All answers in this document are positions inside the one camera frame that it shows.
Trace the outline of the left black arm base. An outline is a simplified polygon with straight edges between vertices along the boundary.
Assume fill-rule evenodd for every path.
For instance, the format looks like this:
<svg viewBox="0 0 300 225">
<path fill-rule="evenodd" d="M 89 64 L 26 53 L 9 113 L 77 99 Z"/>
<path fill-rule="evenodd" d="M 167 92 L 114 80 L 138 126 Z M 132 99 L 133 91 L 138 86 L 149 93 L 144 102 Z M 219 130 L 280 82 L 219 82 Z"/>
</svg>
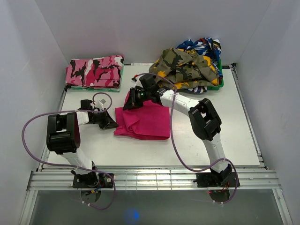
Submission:
<svg viewBox="0 0 300 225">
<path fill-rule="evenodd" d="M 101 196 L 101 190 L 112 188 L 113 182 L 110 177 L 103 173 L 89 172 L 87 174 L 75 174 L 72 187 L 82 189 L 80 195 L 83 201 L 95 203 Z"/>
</svg>

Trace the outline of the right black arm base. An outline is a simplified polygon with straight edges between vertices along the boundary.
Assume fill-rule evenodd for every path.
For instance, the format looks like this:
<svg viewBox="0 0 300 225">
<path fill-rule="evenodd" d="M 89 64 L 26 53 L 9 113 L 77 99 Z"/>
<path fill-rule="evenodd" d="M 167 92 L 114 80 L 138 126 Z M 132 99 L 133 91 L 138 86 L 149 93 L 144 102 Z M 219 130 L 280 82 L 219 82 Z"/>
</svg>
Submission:
<svg viewBox="0 0 300 225">
<path fill-rule="evenodd" d="M 208 188 L 210 198 L 214 203 L 224 204 L 231 198 L 230 188 L 240 187 L 239 178 L 236 172 L 230 172 L 228 176 L 221 177 L 213 172 L 200 172 L 196 174 L 193 181 L 198 188 Z"/>
</svg>

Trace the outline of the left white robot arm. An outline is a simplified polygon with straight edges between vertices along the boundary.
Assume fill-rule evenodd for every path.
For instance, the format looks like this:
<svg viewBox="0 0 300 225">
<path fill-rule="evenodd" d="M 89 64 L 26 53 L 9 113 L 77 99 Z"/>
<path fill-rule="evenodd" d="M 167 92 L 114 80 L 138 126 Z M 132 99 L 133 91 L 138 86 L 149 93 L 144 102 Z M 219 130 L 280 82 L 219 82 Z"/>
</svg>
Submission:
<svg viewBox="0 0 300 225">
<path fill-rule="evenodd" d="M 104 107 L 105 100 L 93 102 L 81 100 L 80 111 L 48 116 L 46 145 L 49 151 L 64 157 L 76 167 L 72 171 L 77 181 L 95 187 L 99 183 L 99 175 L 94 172 L 96 166 L 81 150 L 80 125 L 97 124 L 101 130 L 117 128 L 119 125 L 112 119 Z"/>
</svg>

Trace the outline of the magenta pink trousers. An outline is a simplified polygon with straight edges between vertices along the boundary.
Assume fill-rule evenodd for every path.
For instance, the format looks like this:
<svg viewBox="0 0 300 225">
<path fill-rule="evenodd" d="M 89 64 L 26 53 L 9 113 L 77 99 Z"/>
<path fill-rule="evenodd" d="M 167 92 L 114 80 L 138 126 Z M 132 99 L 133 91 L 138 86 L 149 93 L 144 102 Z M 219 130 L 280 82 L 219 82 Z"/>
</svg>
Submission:
<svg viewBox="0 0 300 225">
<path fill-rule="evenodd" d="M 151 102 L 143 107 L 123 110 L 115 108 L 116 122 L 119 125 L 115 136 L 128 136 L 139 140 L 167 140 L 170 138 L 170 109 Z"/>
</svg>

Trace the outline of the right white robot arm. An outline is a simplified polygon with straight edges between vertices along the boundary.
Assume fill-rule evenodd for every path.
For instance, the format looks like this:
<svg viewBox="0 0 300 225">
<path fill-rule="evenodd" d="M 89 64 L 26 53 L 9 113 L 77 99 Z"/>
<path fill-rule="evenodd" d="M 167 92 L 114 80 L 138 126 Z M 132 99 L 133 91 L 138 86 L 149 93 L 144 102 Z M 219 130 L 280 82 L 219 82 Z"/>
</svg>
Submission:
<svg viewBox="0 0 300 225">
<path fill-rule="evenodd" d="M 124 110 L 132 110 L 143 107 L 145 101 L 170 107 L 189 117 L 194 134 L 203 141 L 210 160 L 210 176 L 217 186 L 223 186 L 229 180 L 232 173 L 232 165 L 225 158 L 221 143 L 222 121 L 212 102 L 204 98 L 195 100 L 177 93 L 177 87 L 160 87 L 154 78 L 154 74 L 142 73 L 132 78 L 134 82 L 140 82 L 129 90 L 128 98 L 123 106 Z"/>
</svg>

